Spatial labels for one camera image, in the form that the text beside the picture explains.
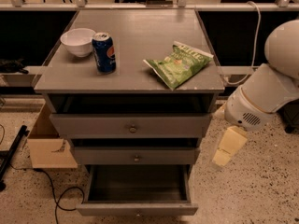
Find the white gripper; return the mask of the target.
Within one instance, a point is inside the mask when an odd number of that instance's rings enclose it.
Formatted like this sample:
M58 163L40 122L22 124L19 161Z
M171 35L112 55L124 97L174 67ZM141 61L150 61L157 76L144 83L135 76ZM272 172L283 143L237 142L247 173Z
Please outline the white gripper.
M213 154L212 163L224 167L247 143L248 133L269 122L275 113L275 105L262 91L245 85L239 86L215 112L217 119L226 119L233 125L221 135Z

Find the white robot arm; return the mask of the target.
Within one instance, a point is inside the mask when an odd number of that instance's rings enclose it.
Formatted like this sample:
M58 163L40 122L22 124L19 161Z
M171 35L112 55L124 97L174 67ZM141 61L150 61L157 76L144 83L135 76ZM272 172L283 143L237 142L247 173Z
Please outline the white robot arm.
M248 132L269 122L285 104L299 99L299 20L287 21L267 37L266 62L229 96L215 116L230 123L212 163L223 167L248 141Z

